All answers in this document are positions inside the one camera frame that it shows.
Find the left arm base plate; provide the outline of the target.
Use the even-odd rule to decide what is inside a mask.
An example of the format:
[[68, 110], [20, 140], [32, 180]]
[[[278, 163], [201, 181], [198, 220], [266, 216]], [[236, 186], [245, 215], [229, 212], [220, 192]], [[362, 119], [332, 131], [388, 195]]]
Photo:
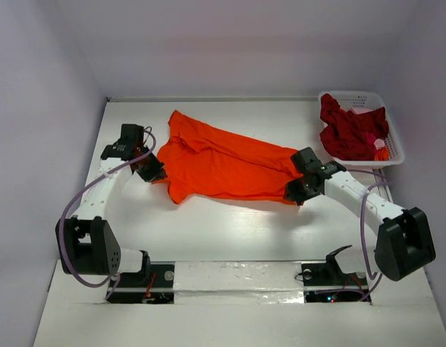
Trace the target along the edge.
[[149, 275], [123, 273], [115, 288], [115, 280], [108, 284], [106, 301], [111, 304], [172, 304], [174, 272], [174, 262], [152, 262]]

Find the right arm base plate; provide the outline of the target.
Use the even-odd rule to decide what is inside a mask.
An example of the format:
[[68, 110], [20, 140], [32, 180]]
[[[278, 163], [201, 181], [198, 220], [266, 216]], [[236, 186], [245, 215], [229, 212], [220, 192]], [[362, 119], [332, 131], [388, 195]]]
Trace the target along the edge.
[[334, 304], [359, 302], [369, 292], [366, 277], [357, 273], [343, 273], [329, 262], [305, 262], [295, 280], [303, 285], [306, 303]]

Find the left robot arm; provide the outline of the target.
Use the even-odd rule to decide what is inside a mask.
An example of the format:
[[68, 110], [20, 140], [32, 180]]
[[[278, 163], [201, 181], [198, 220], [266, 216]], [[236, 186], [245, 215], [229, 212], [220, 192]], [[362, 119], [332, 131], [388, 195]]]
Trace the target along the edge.
[[66, 274], [111, 277], [126, 273], [137, 286], [150, 280], [147, 252], [121, 247], [108, 218], [133, 176], [146, 183], [165, 178], [164, 165], [153, 153], [155, 141], [150, 128], [122, 124], [117, 141], [105, 146], [97, 176], [72, 199], [79, 207], [65, 207], [56, 225], [59, 254]]

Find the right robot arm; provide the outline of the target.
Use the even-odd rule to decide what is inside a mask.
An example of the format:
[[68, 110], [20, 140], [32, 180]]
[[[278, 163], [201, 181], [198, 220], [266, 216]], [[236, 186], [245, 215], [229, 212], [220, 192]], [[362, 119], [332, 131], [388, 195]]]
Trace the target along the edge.
[[340, 203], [360, 221], [361, 248], [324, 266], [326, 279], [343, 282], [352, 270], [370, 279], [382, 275], [399, 281], [433, 262], [436, 251], [426, 213], [406, 209], [374, 193], [341, 164], [322, 163], [307, 147], [291, 156], [300, 177], [286, 184], [285, 199], [302, 205], [324, 195]]

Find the orange t shirt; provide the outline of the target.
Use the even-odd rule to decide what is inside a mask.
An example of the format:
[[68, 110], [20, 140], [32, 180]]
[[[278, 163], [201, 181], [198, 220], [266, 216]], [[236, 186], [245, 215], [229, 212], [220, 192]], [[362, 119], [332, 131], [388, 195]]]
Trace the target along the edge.
[[169, 139], [158, 160], [174, 203], [193, 195], [289, 203], [286, 184], [302, 176], [291, 161], [296, 150], [227, 132], [179, 111], [168, 125]]

